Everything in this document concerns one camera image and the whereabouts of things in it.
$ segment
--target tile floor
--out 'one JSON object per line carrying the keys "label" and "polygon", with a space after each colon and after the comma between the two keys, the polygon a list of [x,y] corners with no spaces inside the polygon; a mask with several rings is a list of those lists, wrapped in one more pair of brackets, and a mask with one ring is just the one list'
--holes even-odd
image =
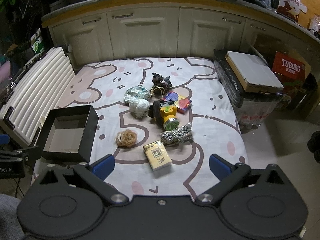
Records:
{"label": "tile floor", "polygon": [[[309,209],[305,224],[305,240],[320,239],[320,164],[307,149],[311,134],[320,126],[297,119],[294,114],[273,113],[257,130],[243,134],[252,168],[265,168],[277,163],[301,194]],[[21,179],[23,192],[28,190],[31,170]],[[0,180],[0,193],[14,196],[16,183],[12,179]]]}

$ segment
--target screw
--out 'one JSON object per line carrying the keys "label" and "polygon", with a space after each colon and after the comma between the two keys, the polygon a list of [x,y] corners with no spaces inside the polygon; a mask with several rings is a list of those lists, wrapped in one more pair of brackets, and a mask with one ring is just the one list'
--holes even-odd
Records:
{"label": "screw", "polygon": [[213,200],[213,196],[207,193],[203,193],[201,195],[198,196],[198,200],[200,200],[201,202],[211,202]]}
{"label": "screw", "polygon": [[114,194],[110,199],[115,203],[123,203],[127,201],[127,197],[123,194]]}
{"label": "screw", "polygon": [[158,200],[159,205],[164,206],[167,202],[165,200]]}

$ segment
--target open black box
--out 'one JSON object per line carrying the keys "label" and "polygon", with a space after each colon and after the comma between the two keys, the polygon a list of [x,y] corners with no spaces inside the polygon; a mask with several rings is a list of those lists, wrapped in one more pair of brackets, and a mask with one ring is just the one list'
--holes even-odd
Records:
{"label": "open black box", "polygon": [[89,163],[98,120],[92,105],[50,110],[37,141],[42,156]]}

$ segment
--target white suitcase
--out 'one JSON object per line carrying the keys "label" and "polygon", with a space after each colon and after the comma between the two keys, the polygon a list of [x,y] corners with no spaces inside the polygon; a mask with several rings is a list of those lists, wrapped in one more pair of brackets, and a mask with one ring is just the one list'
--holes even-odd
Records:
{"label": "white suitcase", "polygon": [[22,77],[2,106],[0,127],[22,148],[33,146],[40,131],[40,118],[57,106],[74,76],[63,49],[50,49]]}

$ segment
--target purple and red box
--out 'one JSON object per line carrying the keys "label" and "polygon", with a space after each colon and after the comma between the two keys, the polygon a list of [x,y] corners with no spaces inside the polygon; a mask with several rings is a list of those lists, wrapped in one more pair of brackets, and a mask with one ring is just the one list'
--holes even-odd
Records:
{"label": "purple and red box", "polygon": [[191,105],[191,100],[185,98],[175,92],[169,92],[164,98],[165,101],[173,100],[177,106],[178,112],[184,114],[188,107]]}

